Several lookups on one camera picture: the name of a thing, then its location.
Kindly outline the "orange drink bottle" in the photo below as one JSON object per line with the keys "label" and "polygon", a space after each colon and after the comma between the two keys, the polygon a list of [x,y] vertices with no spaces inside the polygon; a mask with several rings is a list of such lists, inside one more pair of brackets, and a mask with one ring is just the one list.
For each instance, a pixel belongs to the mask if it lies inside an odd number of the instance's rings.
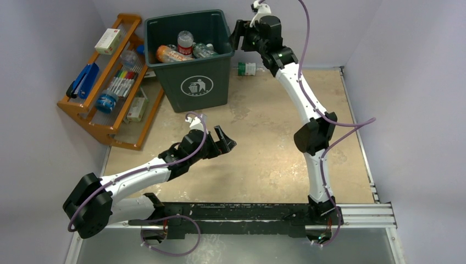
{"label": "orange drink bottle", "polygon": [[156,51],[156,58],[159,62],[162,63],[174,63],[193,60],[193,58],[185,56],[165,45],[158,47]]}

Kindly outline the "red white label bottle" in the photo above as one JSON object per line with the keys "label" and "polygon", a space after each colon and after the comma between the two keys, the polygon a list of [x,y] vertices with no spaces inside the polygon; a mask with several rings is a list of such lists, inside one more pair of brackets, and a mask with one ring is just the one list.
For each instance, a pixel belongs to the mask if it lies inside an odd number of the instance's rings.
{"label": "red white label bottle", "polygon": [[180,31],[177,36],[177,51],[184,56],[193,57],[194,36],[189,31]]}

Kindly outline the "dark green trash bin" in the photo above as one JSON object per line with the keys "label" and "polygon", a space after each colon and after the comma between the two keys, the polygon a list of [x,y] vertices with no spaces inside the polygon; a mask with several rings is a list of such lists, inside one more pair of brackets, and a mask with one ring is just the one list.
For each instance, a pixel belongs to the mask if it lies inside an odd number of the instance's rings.
{"label": "dark green trash bin", "polygon": [[[146,65],[154,70],[173,111],[195,111],[227,104],[231,59],[230,28],[220,9],[148,18],[144,22]],[[218,56],[164,63],[157,49],[175,44],[179,32],[187,30],[194,41],[213,44]]]}

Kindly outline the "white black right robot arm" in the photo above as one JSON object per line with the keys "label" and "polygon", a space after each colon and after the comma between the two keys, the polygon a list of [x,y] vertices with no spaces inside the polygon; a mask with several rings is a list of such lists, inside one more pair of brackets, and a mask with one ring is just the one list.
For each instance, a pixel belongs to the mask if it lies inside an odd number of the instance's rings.
{"label": "white black right robot arm", "polygon": [[342,215],[330,187],[325,157],[337,115],[310,99],[313,92],[299,70],[298,59],[293,50],[283,44],[280,19],[265,15],[259,20],[237,20],[229,42],[234,50],[260,54],[264,66],[284,87],[298,111],[302,127],[293,139],[306,161],[310,220],[321,224],[334,216],[341,223]]}

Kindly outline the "green white label bottle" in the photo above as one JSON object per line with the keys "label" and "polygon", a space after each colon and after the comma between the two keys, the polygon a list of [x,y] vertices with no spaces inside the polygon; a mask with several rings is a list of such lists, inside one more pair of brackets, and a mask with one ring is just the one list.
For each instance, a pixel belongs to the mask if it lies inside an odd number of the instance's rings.
{"label": "green white label bottle", "polygon": [[238,76],[256,76],[257,65],[249,62],[238,62],[237,74]]}

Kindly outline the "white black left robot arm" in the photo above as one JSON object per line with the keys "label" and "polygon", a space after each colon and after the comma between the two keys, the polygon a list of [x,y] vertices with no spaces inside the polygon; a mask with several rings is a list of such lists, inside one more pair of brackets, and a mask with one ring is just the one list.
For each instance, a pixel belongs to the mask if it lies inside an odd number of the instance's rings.
{"label": "white black left robot arm", "polygon": [[98,177],[88,173],[81,177],[63,210],[69,217],[67,229],[83,238],[99,233],[117,215],[117,203],[150,185],[173,180],[188,172],[200,160],[212,159],[233,150],[236,141],[215,126],[218,141],[209,131],[191,129],[180,142],[172,144],[156,158],[122,173]]}

